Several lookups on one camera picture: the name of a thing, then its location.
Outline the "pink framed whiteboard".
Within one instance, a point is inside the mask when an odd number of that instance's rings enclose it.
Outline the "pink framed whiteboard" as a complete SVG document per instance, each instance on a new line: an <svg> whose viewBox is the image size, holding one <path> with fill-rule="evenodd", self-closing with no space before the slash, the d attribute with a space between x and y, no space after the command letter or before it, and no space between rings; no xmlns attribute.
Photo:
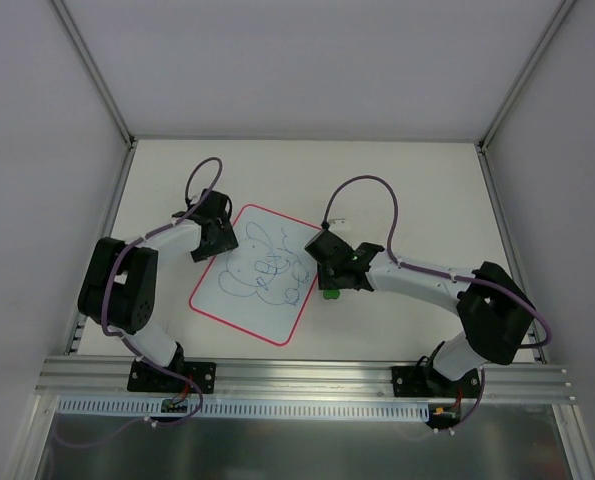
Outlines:
<svg viewBox="0 0 595 480"><path fill-rule="evenodd" d="M265 341L287 345L316 286L304 247L320 228L255 204L233 222L238 247L215 256L190 298L196 313Z"/></svg>

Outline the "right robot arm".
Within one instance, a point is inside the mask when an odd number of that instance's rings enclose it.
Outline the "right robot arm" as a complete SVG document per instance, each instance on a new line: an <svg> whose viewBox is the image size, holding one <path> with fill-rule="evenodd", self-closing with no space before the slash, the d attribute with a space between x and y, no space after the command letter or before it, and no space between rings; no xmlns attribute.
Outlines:
<svg viewBox="0 0 595 480"><path fill-rule="evenodd" d="M318 287L402 294L455 314L462 331L441 342L404 384L421 395L449 397L486 363L509 365L523 348L534 306L505 270L484 262L474 270L439 268L396 257L368 242L350 246L324 229L305 246L318 268Z"/></svg>

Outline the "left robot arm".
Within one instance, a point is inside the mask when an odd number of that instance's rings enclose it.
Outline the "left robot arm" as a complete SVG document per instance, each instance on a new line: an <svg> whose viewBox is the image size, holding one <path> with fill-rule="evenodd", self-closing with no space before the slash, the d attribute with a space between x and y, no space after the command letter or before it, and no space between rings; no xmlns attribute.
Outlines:
<svg viewBox="0 0 595 480"><path fill-rule="evenodd" d="M157 274L167 263L184 256L203 262L238 247L231 223L232 201L205 189L200 200L188 201L167 228L132 243L104 237L95 245L78 295L78 311L108 334L128 340L142 357L152 381L173 391L190 375L183 348L151 320Z"/></svg>

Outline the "green whiteboard eraser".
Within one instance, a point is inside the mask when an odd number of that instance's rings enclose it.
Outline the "green whiteboard eraser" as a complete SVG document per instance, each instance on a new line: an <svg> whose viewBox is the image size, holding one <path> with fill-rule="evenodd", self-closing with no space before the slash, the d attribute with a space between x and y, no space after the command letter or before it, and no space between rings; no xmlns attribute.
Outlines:
<svg viewBox="0 0 595 480"><path fill-rule="evenodd" d="M336 300L340 297L341 293L339 290L336 289L329 289L322 291L322 297L325 300Z"/></svg>

